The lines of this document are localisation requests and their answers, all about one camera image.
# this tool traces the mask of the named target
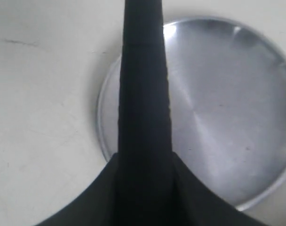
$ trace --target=silver disc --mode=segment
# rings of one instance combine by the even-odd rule
[[[244,210],[286,174],[286,60],[250,28],[220,18],[164,26],[173,149],[214,193]],[[117,151],[120,58],[103,84],[97,124]]]

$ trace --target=white table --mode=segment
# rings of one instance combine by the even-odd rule
[[[223,16],[286,54],[286,0],[163,0],[165,20]],[[31,226],[105,166],[97,94],[119,55],[123,0],[0,0],[0,226]],[[248,214],[286,226],[286,182]]]

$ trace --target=round metal lid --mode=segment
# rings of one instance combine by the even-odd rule
[[[244,210],[286,173],[286,60],[250,28],[220,18],[165,25],[173,149],[214,193]],[[106,160],[117,151],[120,58],[98,102]]]

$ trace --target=metal rim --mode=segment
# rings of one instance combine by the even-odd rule
[[[181,23],[181,22],[187,22],[187,21],[193,21],[193,20],[216,20],[216,21],[222,21],[222,22],[227,22],[229,24],[232,25],[238,25],[240,27],[243,27],[247,30],[249,30],[250,32],[254,33],[257,37],[259,37],[263,43],[268,44],[270,46],[270,48],[272,48],[277,54],[279,54],[284,62],[286,62],[286,56],[285,54],[282,52],[282,50],[280,50],[280,48],[277,47],[276,43],[274,43],[272,40],[270,40],[269,38],[263,36],[261,33],[259,33],[257,30],[251,28],[250,26],[240,23],[238,21],[234,21],[231,19],[227,19],[227,18],[223,18],[223,17],[218,17],[218,16],[192,16],[192,17],[186,17],[184,19],[180,19],[180,20],[174,20],[171,21],[169,23],[165,23],[165,26],[169,26],[169,25],[173,25],[176,23]],[[106,74],[104,81],[101,85],[101,89],[99,92],[99,96],[98,96],[98,100],[97,100],[97,114],[96,114],[96,129],[97,129],[97,137],[99,140],[99,144],[102,150],[102,153],[106,159],[106,161],[108,162],[111,158],[111,156],[108,153],[108,148],[106,145],[106,142],[104,140],[104,134],[103,134],[103,130],[102,130],[102,126],[101,126],[101,122],[100,122],[100,117],[102,116],[101,114],[101,106],[102,106],[102,102],[103,102],[103,93],[107,87],[107,83],[109,78],[111,77],[111,73],[114,70],[115,66],[117,66],[117,64],[120,63],[120,59],[121,59],[121,55],[118,57],[118,59],[113,62],[110,66],[110,69],[108,70],[108,73]],[[248,200],[240,205],[235,206],[235,208],[239,211],[245,211],[253,206],[255,206],[256,204],[260,203],[264,198],[268,197],[271,193],[273,193],[274,191],[276,191],[276,189],[281,186],[284,182],[286,181],[286,167],[284,168],[284,170],[280,173],[279,177],[277,177],[277,179],[271,183],[271,185],[269,187],[267,187],[263,192],[261,192],[260,194],[256,195],[254,198],[252,198],[251,200]]]

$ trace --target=white surface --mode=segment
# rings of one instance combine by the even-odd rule
[[[30,226],[105,165],[95,102],[119,54],[123,0],[0,0],[0,226]],[[286,54],[286,0],[163,0],[165,20],[223,16]],[[286,182],[248,213],[286,226]]]

